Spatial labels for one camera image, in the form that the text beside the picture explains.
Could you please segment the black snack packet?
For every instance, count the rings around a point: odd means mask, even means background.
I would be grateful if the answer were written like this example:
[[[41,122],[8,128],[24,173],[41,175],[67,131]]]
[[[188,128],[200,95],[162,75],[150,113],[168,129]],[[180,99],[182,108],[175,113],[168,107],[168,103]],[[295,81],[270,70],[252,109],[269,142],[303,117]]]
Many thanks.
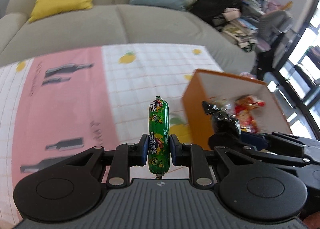
[[[202,102],[205,115],[209,115],[211,125],[215,135],[227,134],[234,138],[240,138],[241,128],[237,118],[229,114],[225,107],[220,107],[217,103]]]

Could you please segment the green sausage stick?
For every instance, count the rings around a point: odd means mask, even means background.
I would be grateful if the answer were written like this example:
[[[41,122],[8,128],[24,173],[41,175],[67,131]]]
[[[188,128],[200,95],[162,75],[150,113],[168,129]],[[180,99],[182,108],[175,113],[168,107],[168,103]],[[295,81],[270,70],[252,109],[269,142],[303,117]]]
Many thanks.
[[[161,180],[170,168],[169,136],[169,105],[157,96],[150,103],[148,118],[148,166],[157,180]]]

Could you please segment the red snack packet in box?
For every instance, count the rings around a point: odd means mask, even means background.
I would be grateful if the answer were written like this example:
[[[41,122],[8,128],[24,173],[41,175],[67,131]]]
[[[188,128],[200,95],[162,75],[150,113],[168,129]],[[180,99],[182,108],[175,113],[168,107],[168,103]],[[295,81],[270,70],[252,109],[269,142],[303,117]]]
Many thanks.
[[[264,106],[265,102],[254,95],[242,96],[235,101],[235,116],[240,123],[241,131],[249,133],[259,132],[252,111]]]

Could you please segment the orange storage box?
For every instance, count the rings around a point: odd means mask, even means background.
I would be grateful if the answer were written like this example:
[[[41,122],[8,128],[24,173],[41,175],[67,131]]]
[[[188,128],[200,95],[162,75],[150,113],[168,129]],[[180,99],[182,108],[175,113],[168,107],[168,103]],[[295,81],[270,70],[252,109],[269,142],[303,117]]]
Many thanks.
[[[234,133],[235,127],[224,122],[227,117],[235,117],[235,102],[247,96],[265,103],[252,111],[258,132],[291,134],[280,105],[265,82],[196,69],[182,97],[192,142],[209,150],[208,141],[215,131]]]

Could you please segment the pink checked tablecloth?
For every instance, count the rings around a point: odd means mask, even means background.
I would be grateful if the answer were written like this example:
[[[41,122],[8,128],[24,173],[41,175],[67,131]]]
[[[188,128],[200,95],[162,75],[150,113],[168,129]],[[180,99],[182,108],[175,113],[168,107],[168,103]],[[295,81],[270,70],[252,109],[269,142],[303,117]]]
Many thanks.
[[[122,44],[38,56],[1,68],[1,228],[20,221],[18,181],[93,146],[148,132],[149,105],[169,104],[170,132],[191,142],[181,98],[196,69],[221,71],[203,46]]]

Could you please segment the grey office chair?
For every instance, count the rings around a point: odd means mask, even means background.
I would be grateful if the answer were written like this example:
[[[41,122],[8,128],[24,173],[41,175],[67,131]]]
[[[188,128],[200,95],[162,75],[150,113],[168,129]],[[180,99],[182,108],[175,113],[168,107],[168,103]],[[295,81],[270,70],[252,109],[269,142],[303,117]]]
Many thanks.
[[[285,10],[274,10],[261,16],[258,24],[258,37],[267,43],[286,33],[293,25],[292,15]]]

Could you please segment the beige sofa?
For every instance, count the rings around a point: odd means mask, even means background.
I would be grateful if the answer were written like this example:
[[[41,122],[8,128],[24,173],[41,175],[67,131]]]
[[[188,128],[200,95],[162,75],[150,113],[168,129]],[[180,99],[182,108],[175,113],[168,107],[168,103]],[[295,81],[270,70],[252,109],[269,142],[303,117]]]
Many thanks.
[[[125,43],[180,43],[205,46],[229,73],[249,72],[255,52],[232,44],[188,11],[93,0],[93,8],[29,22],[36,0],[10,0],[1,18],[1,65],[64,50]]]

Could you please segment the black backpack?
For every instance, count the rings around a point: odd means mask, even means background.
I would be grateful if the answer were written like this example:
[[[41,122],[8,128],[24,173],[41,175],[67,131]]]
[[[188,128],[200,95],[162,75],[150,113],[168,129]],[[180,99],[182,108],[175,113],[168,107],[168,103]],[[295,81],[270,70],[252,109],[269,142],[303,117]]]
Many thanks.
[[[189,12],[221,31],[233,16],[241,16],[242,0],[197,0]]]

